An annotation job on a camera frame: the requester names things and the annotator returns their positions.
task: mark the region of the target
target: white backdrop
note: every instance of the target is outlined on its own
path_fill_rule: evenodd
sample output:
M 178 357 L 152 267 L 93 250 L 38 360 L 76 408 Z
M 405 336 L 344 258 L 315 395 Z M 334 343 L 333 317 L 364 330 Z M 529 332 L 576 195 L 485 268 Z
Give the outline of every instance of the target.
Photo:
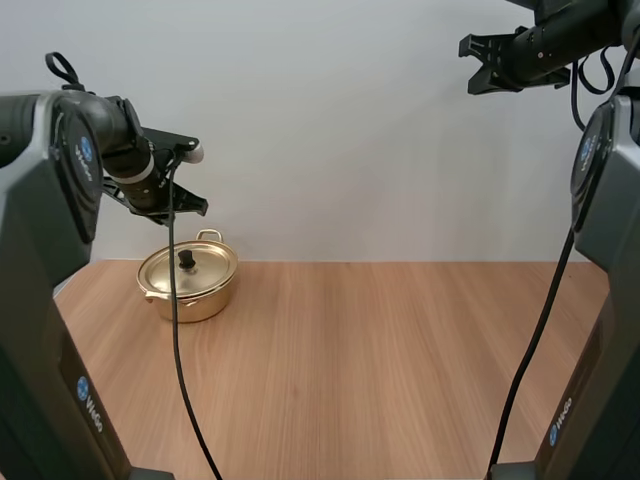
M 24 0 L 0 17 L 0 90 L 57 88 L 55 49 L 143 125 L 199 137 L 177 180 L 210 209 L 177 237 L 218 228 L 242 259 L 552 260 L 569 90 L 471 97 L 479 63 L 457 58 L 468 33 L 532 23 L 502 0 Z M 95 258 L 166 245 L 106 197 L 101 215 Z

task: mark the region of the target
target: gold pot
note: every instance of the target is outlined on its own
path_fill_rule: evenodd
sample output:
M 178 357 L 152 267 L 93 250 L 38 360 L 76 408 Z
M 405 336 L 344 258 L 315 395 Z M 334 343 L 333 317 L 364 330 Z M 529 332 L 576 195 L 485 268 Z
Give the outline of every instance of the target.
M 215 235 L 218 241 L 205 240 Z M 227 306 L 233 293 L 238 256 L 217 230 L 201 230 L 195 240 L 175 244 L 178 322 L 199 322 Z M 169 248 L 148 257 L 138 270 L 138 285 L 161 317 L 171 320 Z

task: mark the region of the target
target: wooden tabletop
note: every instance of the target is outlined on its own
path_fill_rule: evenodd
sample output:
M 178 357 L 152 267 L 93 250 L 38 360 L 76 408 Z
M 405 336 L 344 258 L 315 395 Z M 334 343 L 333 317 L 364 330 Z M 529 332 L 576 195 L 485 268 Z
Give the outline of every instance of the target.
M 171 324 L 137 261 L 57 298 L 131 462 L 213 478 L 180 396 Z M 243 263 L 232 303 L 180 327 L 182 364 L 226 479 L 482 478 L 553 264 Z M 530 460 L 607 292 L 572 264 L 501 461 Z

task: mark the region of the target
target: black cable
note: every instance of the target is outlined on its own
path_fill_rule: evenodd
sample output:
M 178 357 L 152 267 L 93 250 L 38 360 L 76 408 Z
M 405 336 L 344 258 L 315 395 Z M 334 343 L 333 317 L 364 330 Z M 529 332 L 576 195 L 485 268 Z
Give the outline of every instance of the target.
M 573 114 L 573 121 L 576 122 L 578 128 L 584 132 L 586 126 L 580 118 L 580 112 L 578 111 L 578 70 L 578 62 L 573 62 L 571 66 L 571 113 Z
M 602 63 L 604 73 L 607 76 L 607 86 L 604 88 L 604 90 L 594 87 L 591 82 L 587 80 L 587 76 L 584 73 L 584 64 L 587 63 L 587 60 L 589 60 L 589 55 L 584 57 L 584 60 L 582 61 L 582 63 L 580 63 L 580 67 L 578 67 L 580 83 L 584 85 L 584 88 L 586 88 L 589 93 L 592 93 L 594 95 L 604 95 L 609 90 L 611 90 L 616 83 L 616 74 L 613 72 L 613 67 L 611 66 L 611 63 L 607 58 L 607 50 L 609 50 L 609 48 L 611 48 L 611 45 L 603 48 L 600 52 L 600 62 Z
M 60 62 L 60 65 L 62 65 L 62 68 L 64 68 L 64 72 L 60 70 L 56 65 L 56 60 Z M 84 85 L 80 83 L 78 74 L 76 73 L 75 69 L 73 68 L 71 63 L 69 63 L 69 60 L 67 60 L 60 52 L 47 53 L 44 56 L 44 61 L 51 73 L 68 83 L 68 85 L 62 86 L 63 90 L 80 90 L 82 92 L 85 91 Z
M 567 266 L 567 262 L 569 261 L 569 254 L 571 253 L 571 249 L 573 248 L 573 228 L 569 230 L 567 234 L 567 239 L 564 242 L 564 247 L 562 248 L 562 253 L 560 254 L 560 259 L 558 260 L 558 266 L 556 267 L 556 271 L 553 274 L 553 280 L 551 280 L 551 285 L 549 286 L 549 293 L 547 293 L 547 299 L 544 302 L 544 307 L 542 308 L 542 312 L 540 313 L 540 318 L 538 319 L 538 323 L 533 332 L 533 336 L 529 341 L 529 346 L 527 347 L 527 351 L 522 357 L 520 362 L 520 366 L 516 371 L 515 376 L 513 377 L 513 381 L 511 382 L 511 387 L 509 388 L 509 394 L 507 395 L 507 400 L 505 401 L 504 408 L 502 410 L 502 416 L 500 417 L 500 424 L 498 425 L 498 432 L 496 433 L 496 440 L 493 445 L 493 451 L 491 452 L 491 459 L 489 460 L 489 468 L 487 469 L 487 478 L 491 478 L 491 467 L 493 467 L 496 463 L 498 463 L 498 457 L 500 456 L 500 450 L 502 448 L 502 442 L 504 441 L 504 434 L 507 431 L 507 422 L 509 421 L 509 415 L 511 414 L 511 409 L 513 408 L 513 402 L 516 399 L 516 393 L 518 392 L 518 387 L 520 386 L 520 382 L 524 377 L 524 372 L 527 370 L 531 359 L 533 358 L 533 354 L 536 351 L 538 343 L 540 342 L 540 338 L 542 337 L 542 332 L 544 331 L 544 327 L 547 325 L 547 320 L 549 320 L 549 314 L 551 313 L 551 307 L 553 306 L 553 301 L 556 298 L 556 294 L 558 293 L 558 287 L 560 286 L 560 280 L 562 280 L 562 274 L 564 273 L 564 269 Z
M 173 312 L 173 356 L 176 362 L 178 383 L 180 384 L 180 392 L 182 392 L 184 406 L 187 408 L 189 420 L 191 420 L 193 430 L 196 433 L 196 437 L 198 437 L 198 443 L 200 444 L 200 448 L 202 449 L 204 456 L 207 458 L 209 467 L 211 467 L 211 471 L 215 475 L 216 479 L 222 480 L 222 475 L 220 475 L 218 467 L 216 467 L 213 457 L 211 456 L 211 453 L 209 453 L 207 443 L 204 441 L 204 437 L 202 436 L 202 432 L 200 432 L 200 427 L 198 426 L 198 421 L 196 420 L 196 415 L 191 407 L 187 387 L 184 383 L 184 375 L 182 374 L 182 362 L 180 361 L 180 345 L 178 343 L 178 295 L 176 293 L 175 245 L 173 240 L 173 224 L 176 217 L 175 210 L 173 208 L 173 177 L 179 165 L 180 160 L 177 159 L 171 165 L 171 171 L 169 173 L 169 277 L 171 282 L 171 310 Z
M 640 28 L 637 28 L 633 33 L 631 47 L 627 52 L 627 56 L 624 57 L 624 62 L 622 63 L 622 68 L 620 69 L 620 75 L 618 76 L 618 83 L 616 83 L 616 88 L 614 88 L 613 92 L 611 92 L 609 100 L 615 97 L 624 87 L 625 76 L 627 75 L 627 73 L 629 73 L 629 70 L 631 70 L 631 65 L 633 65 L 633 61 L 636 59 L 638 48 L 640 48 Z

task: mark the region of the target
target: pot lid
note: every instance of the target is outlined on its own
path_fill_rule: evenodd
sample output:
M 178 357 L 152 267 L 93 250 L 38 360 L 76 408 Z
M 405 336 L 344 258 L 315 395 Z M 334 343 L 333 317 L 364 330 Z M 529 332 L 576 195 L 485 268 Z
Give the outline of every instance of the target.
M 173 262 L 178 298 L 213 293 L 231 281 L 238 267 L 238 257 L 220 242 L 194 240 L 175 245 Z M 169 280 L 169 248 L 147 258 L 138 271 L 138 284 L 146 293 L 171 294 Z

